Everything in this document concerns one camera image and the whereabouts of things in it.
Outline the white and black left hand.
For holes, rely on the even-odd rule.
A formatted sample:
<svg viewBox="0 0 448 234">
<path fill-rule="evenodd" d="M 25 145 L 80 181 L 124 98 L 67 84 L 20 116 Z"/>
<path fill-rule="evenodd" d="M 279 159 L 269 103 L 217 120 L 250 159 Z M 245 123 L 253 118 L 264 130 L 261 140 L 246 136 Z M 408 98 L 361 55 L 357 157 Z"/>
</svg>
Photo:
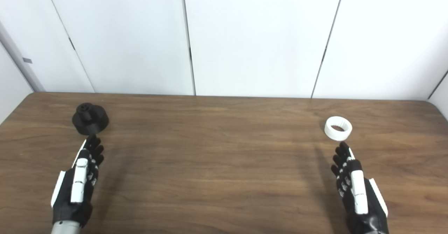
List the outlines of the white and black left hand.
<svg viewBox="0 0 448 234">
<path fill-rule="evenodd" d="M 93 213 L 92 196 L 104 160 L 104 146 L 96 135 L 88 136 L 69 170 L 59 173 L 52 197 L 53 228 L 67 226 L 80 231 Z"/>
</svg>

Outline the white and black right hand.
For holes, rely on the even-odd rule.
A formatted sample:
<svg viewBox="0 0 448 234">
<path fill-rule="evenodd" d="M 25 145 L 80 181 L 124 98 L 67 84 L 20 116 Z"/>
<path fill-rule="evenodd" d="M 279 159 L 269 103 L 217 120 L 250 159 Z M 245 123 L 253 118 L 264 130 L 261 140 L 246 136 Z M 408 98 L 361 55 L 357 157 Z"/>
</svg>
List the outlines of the white and black right hand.
<svg viewBox="0 0 448 234">
<path fill-rule="evenodd" d="M 361 162 L 342 141 L 335 149 L 331 171 L 346 211 L 351 234 L 388 234 L 388 209 L 373 178 L 364 176 Z"/>
</svg>

